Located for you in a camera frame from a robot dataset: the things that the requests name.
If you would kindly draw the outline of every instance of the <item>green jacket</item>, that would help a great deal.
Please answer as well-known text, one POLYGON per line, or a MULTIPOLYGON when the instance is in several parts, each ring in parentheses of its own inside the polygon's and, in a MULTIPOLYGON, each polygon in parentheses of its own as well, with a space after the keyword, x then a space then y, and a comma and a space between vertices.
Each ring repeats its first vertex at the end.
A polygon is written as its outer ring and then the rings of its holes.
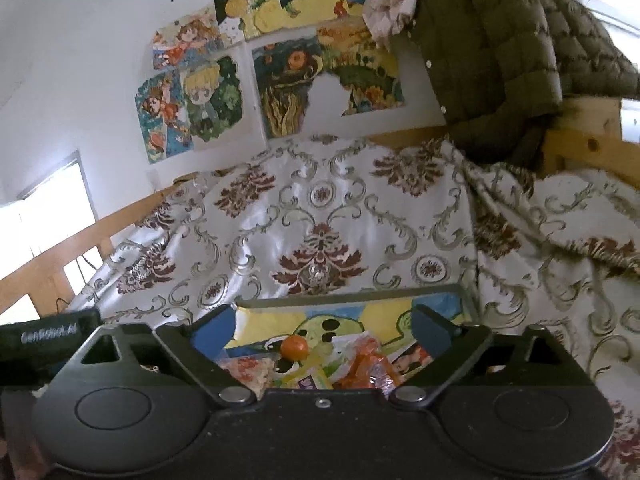
POLYGON ((576 0, 420 0, 410 35, 476 162, 529 165, 563 96, 639 95, 638 71, 576 0))

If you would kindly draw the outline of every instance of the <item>small orange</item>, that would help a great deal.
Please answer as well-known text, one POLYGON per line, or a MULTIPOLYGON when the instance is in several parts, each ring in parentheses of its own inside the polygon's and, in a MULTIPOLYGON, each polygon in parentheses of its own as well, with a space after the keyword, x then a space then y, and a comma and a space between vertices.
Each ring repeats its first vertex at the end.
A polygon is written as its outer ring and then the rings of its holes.
POLYGON ((309 355, 309 345, 301 335, 290 335, 281 343, 280 354, 289 361, 303 361, 309 355))

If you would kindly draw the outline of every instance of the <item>snack package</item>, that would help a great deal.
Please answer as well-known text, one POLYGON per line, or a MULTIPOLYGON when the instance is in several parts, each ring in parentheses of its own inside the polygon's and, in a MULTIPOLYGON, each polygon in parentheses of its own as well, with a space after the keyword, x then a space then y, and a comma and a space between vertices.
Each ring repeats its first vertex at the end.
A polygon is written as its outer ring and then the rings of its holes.
POLYGON ((416 340, 389 354, 387 358, 403 383, 433 361, 433 357, 416 340))
POLYGON ((331 383, 322 371, 322 368, 300 368, 297 372, 289 374, 282 381, 283 388, 295 390, 332 390, 331 383))
POLYGON ((361 334, 343 353, 351 366, 334 388, 376 388, 388 397, 396 386, 402 384, 402 379, 382 353, 380 342, 373 336, 361 334))
POLYGON ((264 391, 271 385, 277 359, 276 354, 256 354, 223 358, 216 361, 216 364, 261 399, 264 391))

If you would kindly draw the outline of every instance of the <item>plastic wrapper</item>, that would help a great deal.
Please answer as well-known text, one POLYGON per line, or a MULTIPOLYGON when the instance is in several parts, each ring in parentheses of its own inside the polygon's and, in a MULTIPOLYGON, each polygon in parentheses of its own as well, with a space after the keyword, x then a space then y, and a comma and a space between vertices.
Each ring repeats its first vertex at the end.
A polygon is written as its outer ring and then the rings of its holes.
POLYGON ((332 386, 320 367, 300 368, 284 377, 283 388, 295 390, 331 390, 332 386))
POLYGON ((402 379, 382 353, 380 342, 367 333, 350 343, 343 354, 350 368, 334 384, 335 388, 376 388, 388 397, 402 383, 402 379))
POLYGON ((273 367, 277 360, 277 354, 256 354, 223 358, 216 364, 261 399, 264 391, 271 385, 273 367))

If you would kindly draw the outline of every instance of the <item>floral blanket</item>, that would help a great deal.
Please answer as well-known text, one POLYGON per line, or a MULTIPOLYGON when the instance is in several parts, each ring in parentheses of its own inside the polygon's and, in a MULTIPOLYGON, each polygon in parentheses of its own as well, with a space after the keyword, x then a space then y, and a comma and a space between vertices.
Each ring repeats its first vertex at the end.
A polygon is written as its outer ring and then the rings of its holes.
POLYGON ((234 298, 463 284, 499 332, 547 326, 616 413, 602 461, 640 479, 640 194, 606 174, 480 168, 450 143, 283 139, 160 205, 71 308, 193 322, 234 298))

